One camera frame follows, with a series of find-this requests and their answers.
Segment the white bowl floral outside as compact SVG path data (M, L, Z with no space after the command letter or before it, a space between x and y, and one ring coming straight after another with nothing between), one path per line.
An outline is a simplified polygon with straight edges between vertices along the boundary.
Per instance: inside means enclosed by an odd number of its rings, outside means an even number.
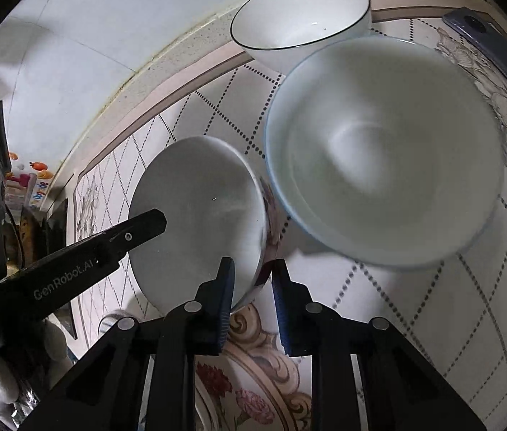
M140 178L129 215L160 210L165 232L129 253L138 286L162 314L190 300L235 263L232 309L252 302L266 283L262 266L276 256L277 206L270 186L230 144L209 136L177 141Z

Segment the white bowl blue rim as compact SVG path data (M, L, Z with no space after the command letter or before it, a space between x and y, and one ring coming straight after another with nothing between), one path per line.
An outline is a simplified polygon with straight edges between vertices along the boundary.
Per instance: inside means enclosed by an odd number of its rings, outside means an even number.
M264 148L297 224L375 266L424 267L467 247L503 184L500 126L469 75L392 37L299 63L271 102Z

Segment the white bowl black rim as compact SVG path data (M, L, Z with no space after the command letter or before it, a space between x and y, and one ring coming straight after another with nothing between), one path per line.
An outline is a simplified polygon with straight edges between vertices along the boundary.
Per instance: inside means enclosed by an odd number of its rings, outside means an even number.
M287 74L323 47L370 33L371 0L248 0L230 23L235 44Z

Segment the blue striped fluted plate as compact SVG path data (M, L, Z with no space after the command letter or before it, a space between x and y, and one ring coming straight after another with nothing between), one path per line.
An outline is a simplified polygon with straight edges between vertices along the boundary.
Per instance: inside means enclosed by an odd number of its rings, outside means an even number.
M98 325L98 338L102 337L113 325L120 322L124 318L132 318L136 321L140 320L139 317L124 310L113 310L103 316L103 318L100 320L100 323Z

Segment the diamond-pattern counter mat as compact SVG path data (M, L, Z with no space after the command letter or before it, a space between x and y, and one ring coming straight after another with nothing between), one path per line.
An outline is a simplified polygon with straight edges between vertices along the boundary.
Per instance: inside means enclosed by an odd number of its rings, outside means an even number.
M424 45L463 68L507 136L507 79L443 22L467 7L507 31L478 0L374 0L373 31ZM74 191L74 235L126 219L150 162L175 141L205 134L241 151L263 172L261 133L281 76L258 62L230 71L146 121L83 174ZM339 314L387 317L445 376L490 430L507 426L507 159L490 225L467 250L417 272L358 263L319 246L279 212L279 254L292 277ZM305 430L310 424L311 362L283 353L274 301L264 289L232 320L224 352L199 359L198 425L211 430Z

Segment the blue smartphone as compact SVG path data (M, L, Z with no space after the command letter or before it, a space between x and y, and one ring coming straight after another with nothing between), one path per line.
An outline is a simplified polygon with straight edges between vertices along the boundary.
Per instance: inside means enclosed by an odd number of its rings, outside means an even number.
M443 22L468 39L507 78L507 38L466 7L446 13Z

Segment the colourful cartoon wall sticker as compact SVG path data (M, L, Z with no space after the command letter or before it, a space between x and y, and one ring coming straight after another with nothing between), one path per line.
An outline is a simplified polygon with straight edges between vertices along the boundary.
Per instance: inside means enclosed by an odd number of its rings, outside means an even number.
M11 171L5 178L5 203L14 212L27 207L39 209L48 194L54 173L44 162L27 162L9 153Z

